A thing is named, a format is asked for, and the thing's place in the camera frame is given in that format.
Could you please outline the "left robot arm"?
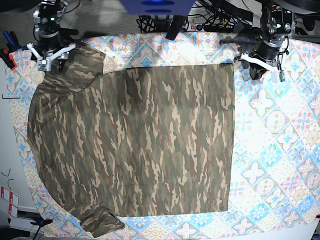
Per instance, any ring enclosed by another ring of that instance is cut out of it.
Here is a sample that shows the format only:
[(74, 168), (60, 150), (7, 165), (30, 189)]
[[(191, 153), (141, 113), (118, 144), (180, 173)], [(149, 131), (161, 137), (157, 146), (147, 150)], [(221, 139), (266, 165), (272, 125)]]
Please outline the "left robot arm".
[(259, 45), (248, 56), (276, 68), (277, 76), (284, 80), (280, 57), (289, 54), (284, 41), (296, 33), (307, 35), (320, 20), (320, 2), (318, 0), (262, 0), (260, 18)]

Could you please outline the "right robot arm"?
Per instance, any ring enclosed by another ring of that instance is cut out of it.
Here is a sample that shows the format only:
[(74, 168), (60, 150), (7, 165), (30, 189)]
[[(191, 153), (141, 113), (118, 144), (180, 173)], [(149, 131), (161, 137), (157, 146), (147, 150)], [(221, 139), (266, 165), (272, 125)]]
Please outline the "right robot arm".
[(63, 55), (66, 47), (62, 40), (61, 21), (68, 8), (65, 0), (42, 0), (33, 13), (36, 45), (31, 49), (37, 69), (49, 72), (52, 62)]

